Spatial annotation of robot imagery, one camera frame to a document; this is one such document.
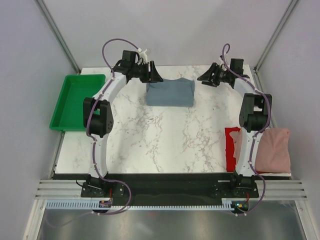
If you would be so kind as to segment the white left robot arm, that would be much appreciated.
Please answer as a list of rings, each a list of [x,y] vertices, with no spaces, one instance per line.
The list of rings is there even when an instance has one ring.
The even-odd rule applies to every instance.
[[[147,50],[124,50],[122,58],[110,70],[102,88],[83,100],[83,125],[92,139],[91,164],[82,185],[81,197],[103,198],[110,191],[112,180],[104,181],[108,174],[107,142],[114,126],[112,102],[127,83],[137,78],[142,83],[161,83],[163,78],[155,63],[148,61]]]

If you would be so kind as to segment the aluminium front frame rail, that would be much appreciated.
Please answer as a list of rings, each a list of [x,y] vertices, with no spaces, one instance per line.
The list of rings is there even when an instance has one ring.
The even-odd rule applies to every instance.
[[[74,180],[41,180],[36,199],[80,199],[81,188]],[[307,200],[304,186],[299,180],[266,180],[265,201],[273,200]]]

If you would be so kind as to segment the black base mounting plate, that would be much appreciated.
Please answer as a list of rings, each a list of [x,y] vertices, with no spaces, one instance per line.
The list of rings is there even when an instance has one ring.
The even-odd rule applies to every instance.
[[[223,199],[257,199],[254,177],[233,173],[115,173],[106,181],[88,176],[83,198],[111,198],[114,206],[204,207]]]

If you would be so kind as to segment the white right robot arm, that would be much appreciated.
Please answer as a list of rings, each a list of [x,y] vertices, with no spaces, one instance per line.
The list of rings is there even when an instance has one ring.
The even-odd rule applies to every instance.
[[[233,58],[230,65],[212,63],[209,69],[198,77],[203,85],[218,87],[229,84],[242,97],[239,113],[241,127],[240,155],[235,170],[228,182],[216,182],[214,193],[221,198],[258,198],[255,183],[258,174],[255,168],[259,143],[263,132],[270,124],[272,96],[259,92],[244,74],[243,59]]]

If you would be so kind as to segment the pink folded t shirt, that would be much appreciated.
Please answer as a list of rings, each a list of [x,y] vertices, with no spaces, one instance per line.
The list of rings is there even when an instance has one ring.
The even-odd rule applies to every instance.
[[[288,150],[290,130],[268,128],[258,145],[257,168],[262,173],[291,173],[291,160]]]

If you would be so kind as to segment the green plastic bin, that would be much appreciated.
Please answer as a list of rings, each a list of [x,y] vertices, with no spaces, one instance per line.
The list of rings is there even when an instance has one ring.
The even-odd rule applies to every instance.
[[[83,102],[105,84],[104,74],[67,75],[64,79],[49,128],[61,132],[84,132]]]

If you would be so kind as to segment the aluminium corner post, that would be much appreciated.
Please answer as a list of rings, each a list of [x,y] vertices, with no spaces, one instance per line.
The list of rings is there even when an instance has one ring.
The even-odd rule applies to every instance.
[[[81,68],[79,67],[78,63],[76,62],[73,54],[71,53],[61,31],[58,28],[58,25],[56,24],[48,6],[46,5],[44,0],[35,0],[34,1],[39,8],[42,16],[44,17],[45,21],[47,22],[47,25],[49,26],[51,32],[53,33],[58,45],[60,46],[61,50],[64,53],[64,56],[70,63],[72,69],[75,71],[76,74],[81,73]]]
[[[283,28],[285,27],[286,23],[289,21],[291,15],[293,14],[295,8],[299,4],[299,0],[290,0],[288,6],[286,7],[284,13],[282,14],[278,24],[276,25],[270,39],[268,40],[261,56],[259,57],[256,65],[253,67],[254,73],[258,73],[261,69],[263,63],[265,62],[269,52],[271,51],[272,47],[276,43],[276,40],[280,36]]]

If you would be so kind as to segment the blue grey t shirt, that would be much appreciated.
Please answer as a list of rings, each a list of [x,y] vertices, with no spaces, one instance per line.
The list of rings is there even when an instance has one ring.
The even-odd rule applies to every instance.
[[[195,82],[185,78],[164,79],[146,85],[145,102],[152,107],[193,107]]]

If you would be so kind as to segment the white folded t shirt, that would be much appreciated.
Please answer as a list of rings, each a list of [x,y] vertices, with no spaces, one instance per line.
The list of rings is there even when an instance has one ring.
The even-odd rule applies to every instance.
[[[264,177],[291,177],[291,173],[272,173],[272,172],[258,172],[259,175]]]

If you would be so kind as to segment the red folded t shirt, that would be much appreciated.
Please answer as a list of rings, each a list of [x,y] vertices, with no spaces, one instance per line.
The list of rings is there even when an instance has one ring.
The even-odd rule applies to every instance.
[[[225,128],[226,171],[236,172],[244,177],[251,177],[258,170],[258,149],[262,133],[256,131],[244,132],[243,128]]]

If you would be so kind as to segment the aluminium left corner post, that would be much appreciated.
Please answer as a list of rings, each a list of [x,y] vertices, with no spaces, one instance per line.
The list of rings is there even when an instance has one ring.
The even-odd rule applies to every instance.
[[[49,26],[51,32],[53,33],[58,45],[60,46],[61,50],[64,53],[64,56],[70,63],[72,69],[75,71],[76,74],[81,73],[81,68],[79,67],[78,63],[76,62],[73,54],[71,53],[61,31],[58,28],[58,25],[56,24],[48,6],[46,5],[44,0],[35,0],[34,1],[39,8],[42,16],[44,17],[45,21],[47,22],[47,25]]]

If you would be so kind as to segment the aluminium right corner post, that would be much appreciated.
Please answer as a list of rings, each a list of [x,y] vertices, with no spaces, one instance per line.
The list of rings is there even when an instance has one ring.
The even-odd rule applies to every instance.
[[[259,57],[256,65],[253,67],[254,73],[258,73],[261,69],[263,63],[265,62],[269,52],[271,51],[272,47],[276,43],[276,40],[280,36],[283,28],[285,27],[286,23],[289,21],[291,15],[293,14],[295,8],[299,4],[299,0],[290,0],[288,6],[286,7],[284,13],[282,14],[278,24],[276,25],[270,39],[268,40],[261,56]]]

